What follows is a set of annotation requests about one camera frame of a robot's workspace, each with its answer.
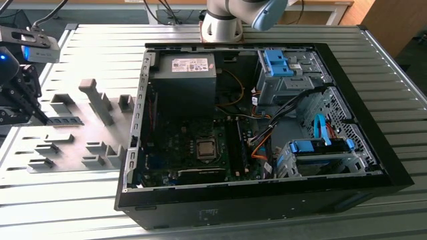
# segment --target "aluminum work table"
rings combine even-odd
[[[265,33],[246,27],[245,32],[247,42],[330,45],[415,185],[341,214],[146,231],[114,210],[119,170],[29,173],[27,151],[19,149],[47,127],[15,127],[0,149],[2,239],[23,239],[22,234],[74,240],[427,239],[427,100],[370,32],[306,25],[277,26]],[[81,25],[66,30],[61,63],[49,64],[41,76],[42,109],[50,92],[70,92],[85,100],[71,86],[87,78],[97,79],[110,99],[135,96],[145,43],[199,42],[199,37],[195,25]]]

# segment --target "robotic arm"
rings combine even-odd
[[[202,38],[211,43],[239,42],[242,21],[259,31],[274,27],[287,8],[289,0],[207,0]]]

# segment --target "black cable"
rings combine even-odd
[[[7,0],[3,4],[3,6],[0,7],[0,15],[4,13],[4,11],[8,9],[11,3],[14,2],[14,0]]]
[[[14,17],[14,16],[16,16],[16,14],[19,14],[22,11],[23,11],[23,9],[16,10],[16,12],[15,12],[14,14],[11,14],[11,15],[8,15],[8,16],[0,16],[0,19],[6,19],[6,18],[10,18],[10,17]]]
[[[258,135],[255,135],[251,138],[250,142],[254,143],[258,139],[261,139],[262,136],[265,136],[270,131],[274,130],[279,123],[279,119],[297,109],[298,103],[301,102],[301,100],[303,100],[305,97],[307,97],[311,94],[321,93],[326,89],[326,86],[315,87],[314,89],[306,90],[299,95],[293,97],[291,100],[289,100],[286,104],[282,105],[279,110],[273,115],[269,121],[269,127],[265,129],[265,131],[262,131]]]
[[[39,25],[46,23],[47,21],[50,21],[55,14],[59,13],[59,11],[62,10],[62,8],[65,7],[65,5],[67,4],[69,0],[62,0],[61,4],[57,6],[57,8],[51,11],[51,13],[42,19],[39,19],[38,21],[34,22],[33,27],[31,28],[39,28]]]
[[[158,1],[159,1],[159,3],[162,3],[162,5],[165,6],[165,8],[166,8],[166,10],[167,10],[167,11],[166,11],[166,10],[163,10],[163,11],[173,17],[173,19],[175,20],[175,23],[177,23],[177,24],[181,24],[181,20],[179,20],[179,18],[175,16],[171,6],[166,4],[166,3],[167,3],[167,0],[165,0],[166,3],[165,3],[162,0],[158,0]]]
[[[306,5],[305,0],[301,0],[301,4],[302,4],[302,7],[301,7],[301,12],[299,12],[298,19],[295,21],[287,23],[286,25],[295,24],[295,23],[299,24],[299,22],[302,20],[302,17],[303,17],[303,13],[305,13],[305,5]]]
[[[155,19],[161,24],[169,25],[169,24],[165,24],[165,23],[158,19],[157,15],[154,14],[154,12],[153,12],[149,4],[147,4],[147,0],[145,0],[145,4],[146,4],[147,11],[149,11],[150,15],[154,17],[154,19]]]
[[[170,5],[170,3],[169,3],[169,0],[165,0],[165,2],[166,2],[166,5],[167,5],[167,7],[169,7],[169,10],[170,10],[171,14],[173,14],[173,16],[174,16],[174,18],[175,18],[177,24],[183,24],[183,22],[181,21],[181,19],[175,16],[175,12],[173,11],[173,8],[171,8],[171,5]]]
[[[191,10],[191,13],[190,13],[190,15],[189,15],[187,19],[183,21],[183,23],[185,23],[185,24],[187,23],[189,19],[193,17],[194,12],[195,12],[195,10]]]

